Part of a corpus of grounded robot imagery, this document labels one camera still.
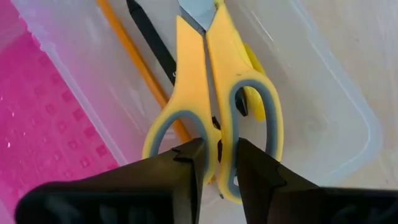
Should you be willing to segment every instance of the pink container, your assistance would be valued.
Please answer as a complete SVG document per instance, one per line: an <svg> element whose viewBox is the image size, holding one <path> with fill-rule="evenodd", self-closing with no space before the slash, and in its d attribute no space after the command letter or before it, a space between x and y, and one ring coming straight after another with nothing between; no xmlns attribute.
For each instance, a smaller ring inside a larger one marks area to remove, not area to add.
<svg viewBox="0 0 398 224"><path fill-rule="evenodd" d="M141 159L159 112L95 1L0 1L1 224L41 183Z"/></svg>
<svg viewBox="0 0 398 224"><path fill-rule="evenodd" d="M0 223L18 200L53 180L118 163L14 6L0 6Z"/></svg>

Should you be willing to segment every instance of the clear plastic container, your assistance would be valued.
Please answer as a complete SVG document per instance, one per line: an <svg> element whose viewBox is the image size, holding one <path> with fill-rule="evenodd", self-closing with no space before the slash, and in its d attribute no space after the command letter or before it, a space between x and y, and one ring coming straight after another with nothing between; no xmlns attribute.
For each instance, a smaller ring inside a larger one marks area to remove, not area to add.
<svg viewBox="0 0 398 224"><path fill-rule="evenodd" d="M4 224L13 223L17 201L44 182L82 179L141 159L160 112L94 1L12 3L0 2ZM169 129L162 149L179 144Z"/></svg>
<svg viewBox="0 0 398 224"><path fill-rule="evenodd" d="M379 121L299 1L228 3L243 40L278 89L282 163L318 185L337 185L376 158L382 149Z"/></svg>

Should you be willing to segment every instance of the scissor blade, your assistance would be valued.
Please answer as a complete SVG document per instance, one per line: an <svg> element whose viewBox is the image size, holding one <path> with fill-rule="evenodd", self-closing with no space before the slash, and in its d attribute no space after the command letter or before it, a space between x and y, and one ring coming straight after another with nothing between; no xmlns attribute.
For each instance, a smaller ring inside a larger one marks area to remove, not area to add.
<svg viewBox="0 0 398 224"><path fill-rule="evenodd" d="M181 8L208 31L216 14L214 0L178 0Z"/></svg>
<svg viewBox="0 0 398 224"><path fill-rule="evenodd" d="M180 7L181 17L200 35L205 36L206 30L182 7Z"/></svg>

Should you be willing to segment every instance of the scissors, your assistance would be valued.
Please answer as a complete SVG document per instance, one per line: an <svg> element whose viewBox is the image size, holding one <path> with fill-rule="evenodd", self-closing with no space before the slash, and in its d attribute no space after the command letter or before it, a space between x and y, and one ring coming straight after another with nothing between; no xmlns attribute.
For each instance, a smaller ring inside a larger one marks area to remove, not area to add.
<svg viewBox="0 0 398 224"><path fill-rule="evenodd" d="M169 50L167 50L167 47L163 43L159 34L155 30L154 25L151 23L150 19L148 18L147 14L140 6L140 4L136 0L126 1L132 19L136 23L138 29L141 31L141 34L144 36L146 42L156 56L156 59L159 61L160 66L163 68L167 77L174 85L175 71L177 68L174 58L172 57ZM247 100L245 94L249 94L249 96L253 95L251 91L243 89L240 89L238 91L238 94L236 95L236 106L243 116L248 115L248 104L250 103L250 99ZM257 104L253 103L253 100L251 100L251 104L253 105L253 108L257 108Z"/></svg>
<svg viewBox="0 0 398 224"><path fill-rule="evenodd" d="M236 145L239 140L235 94L244 86L250 86L260 94L267 115L265 152L278 161L282 159L284 141L279 96L272 82L253 68L224 2L219 2L217 9L212 0L179 0L179 3L182 12L186 13L182 13L183 18L177 16L177 76L174 92L147 133L142 157L146 159L157 155L170 125L176 119L188 117L194 121L206 142L203 183L207 184L215 175L218 165L217 143L221 137L223 149L218 188L225 198L241 203L239 186L234 183L238 156ZM206 49L220 108L221 134L211 120L206 50L204 38L197 31L198 26L206 33Z"/></svg>

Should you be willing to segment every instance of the yellow scissors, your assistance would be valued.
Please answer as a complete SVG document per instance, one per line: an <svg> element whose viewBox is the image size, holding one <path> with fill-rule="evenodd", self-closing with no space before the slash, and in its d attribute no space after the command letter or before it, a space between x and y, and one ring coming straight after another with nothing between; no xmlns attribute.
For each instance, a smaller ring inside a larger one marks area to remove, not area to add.
<svg viewBox="0 0 398 224"><path fill-rule="evenodd" d="M215 174L220 134L211 120L204 40L193 28L197 28L198 24L207 30L206 42L221 115L223 151L218 187L225 198L241 203L239 186L234 184L236 145L239 140L234 96L244 86L251 86L258 91L267 115L266 153L278 161L282 159L284 141L279 97L271 81L253 68L223 2L218 4L217 10L212 0L179 0L179 3L183 12L192 18L177 16L177 76L174 92L147 134L142 157L145 159L157 155L160 142L170 125L180 117L188 117L194 120L206 142L203 183L207 184Z"/></svg>

